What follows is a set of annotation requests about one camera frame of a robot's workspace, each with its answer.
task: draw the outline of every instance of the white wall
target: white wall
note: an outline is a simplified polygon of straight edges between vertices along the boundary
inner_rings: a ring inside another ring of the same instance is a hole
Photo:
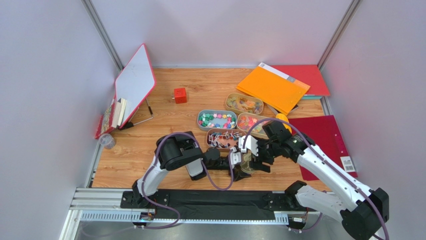
[[[350,0],[93,0],[121,60],[155,66],[317,64]]]
[[[1,1],[2,240],[59,238],[116,71],[81,1]]]
[[[390,196],[392,239],[424,239],[426,2],[363,1],[322,71],[359,178]]]

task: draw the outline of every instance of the red box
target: red box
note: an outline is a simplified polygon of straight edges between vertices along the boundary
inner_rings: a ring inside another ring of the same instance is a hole
[[[184,87],[174,89],[174,101],[177,104],[184,104],[187,102],[187,91]]]

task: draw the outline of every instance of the gray floor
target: gray floor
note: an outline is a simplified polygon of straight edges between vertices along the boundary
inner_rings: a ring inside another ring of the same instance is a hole
[[[312,225],[317,215],[310,215],[308,224]],[[119,231],[133,224],[130,222],[80,222],[75,240],[92,240],[81,233],[89,235],[105,235]],[[341,224],[331,218],[323,217],[319,225],[312,231],[302,234],[289,232],[282,225],[237,225],[237,224],[180,224],[175,227],[160,230],[130,229],[101,240],[350,240],[352,239],[342,228]]]

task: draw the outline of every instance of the wooden tabletop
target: wooden tabletop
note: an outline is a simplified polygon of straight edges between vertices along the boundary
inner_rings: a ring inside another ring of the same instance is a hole
[[[206,131],[198,128],[196,119],[204,109],[225,110],[225,100],[230,93],[239,93],[237,84],[252,69],[247,68],[158,68],[154,69],[156,87],[148,96],[154,119],[132,128],[111,134],[116,145],[102,151],[94,188],[131,188],[135,180],[141,178],[154,157],[156,141],[173,132],[192,131],[205,151]],[[172,100],[175,88],[186,88],[188,102],[176,104]],[[288,118],[323,116],[320,100],[301,100],[299,108]],[[265,107],[262,116],[275,117]],[[132,122],[150,116],[146,103],[142,104]],[[213,181],[219,187],[227,187],[230,182],[228,171],[210,170]],[[297,180],[303,180],[299,165],[288,158],[278,157],[271,166],[271,173],[256,171],[252,177],[235,182],[231,190],[283,191]],[[318,190],[328,188],[321,181],[308,181]],[[191,181],[185,167],[171,171],[159,185],[160,189],[214,190],[207,177]]]

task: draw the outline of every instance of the red book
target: red book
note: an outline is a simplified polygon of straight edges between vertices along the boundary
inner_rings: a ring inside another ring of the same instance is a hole
[[[329,89],[317,65],[271,66],[310,86],[305,96],[330,96]]]
[[[288,121],[299,131],[308,135],[333,162],[352,177],[358,177],[333,115],[292,118]],[[306,168],[300,167],[300,170],[304,180],[318,180]]]
[[[99,125],[97,126],[95,139],[98,139],[102,134],[108,134],[112,132],[113,127],[114,111],[116,110],[116,103],[113,102],[111,106],[105,111],[103,116],[100,117]]]

